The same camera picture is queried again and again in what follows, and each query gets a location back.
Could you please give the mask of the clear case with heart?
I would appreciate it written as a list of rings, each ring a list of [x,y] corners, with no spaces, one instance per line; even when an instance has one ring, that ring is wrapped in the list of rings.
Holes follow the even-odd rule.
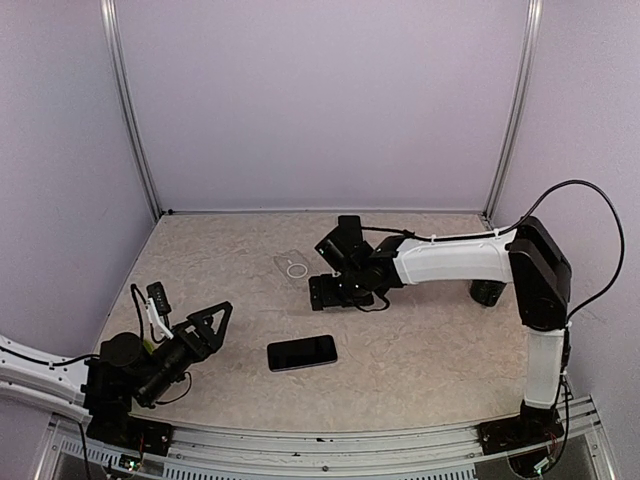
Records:
[[[297,249],[277,252],[273,262],[285,283],[297,291],[306,292],[309,279],[319,274],[313,263]]]

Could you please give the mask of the dark red phone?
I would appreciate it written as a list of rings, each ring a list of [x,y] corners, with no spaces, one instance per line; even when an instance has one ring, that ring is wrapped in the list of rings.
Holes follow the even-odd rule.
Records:
[[[271,372],[280,372],[332,364],[338,354],[334,338],[319,335],[270,343],[267,360]]]

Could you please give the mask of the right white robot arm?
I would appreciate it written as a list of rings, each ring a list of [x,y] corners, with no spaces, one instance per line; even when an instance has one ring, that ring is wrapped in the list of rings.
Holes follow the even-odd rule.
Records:
[[[364,238],[357,215],[341,215],[337,226],[315,247],[332,271],[308,280],[315,311],[390,305],[391,289],[439,281],[467,281],[470,296],[493,307],[511,285],[521,323],[528,330],[528,365],[523,404],[515,416],[514,438],[535,442],[551,424],[550,414],[568,363],[571,266],[535,217],[514,227],[482,233],[420,237],[387,230],[376,247]]]

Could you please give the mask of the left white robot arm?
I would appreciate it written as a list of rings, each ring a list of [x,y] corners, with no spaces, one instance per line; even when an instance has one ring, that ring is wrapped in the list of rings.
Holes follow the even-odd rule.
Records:
[[[166,331],[150,350],[133,332],[122,332],[101,343],[97,353],[64,358],[3,336],[1,388],[79,421],[90,421],[121,445],[140,434],[132,405],[154,409],[185,397],[167,399],[176,384],[193,386],[190,368],[223,346],[233,306],[225,301],[194,312]]]

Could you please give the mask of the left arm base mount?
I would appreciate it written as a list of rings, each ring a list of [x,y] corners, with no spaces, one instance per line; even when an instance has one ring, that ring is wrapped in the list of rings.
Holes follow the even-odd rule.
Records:
[[[168,455],[174,434],[171,424],[131,416],[131,406],[122,402],[100,402],[88,410],[89,438],[142,454]]]

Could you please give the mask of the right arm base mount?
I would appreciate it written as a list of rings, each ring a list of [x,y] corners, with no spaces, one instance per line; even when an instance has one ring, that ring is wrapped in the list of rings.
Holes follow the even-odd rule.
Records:
[[[525,401],[517,415],[481,422],[476,429],[484,455],[529,447],[564,435],[555,404],[537,408]]]

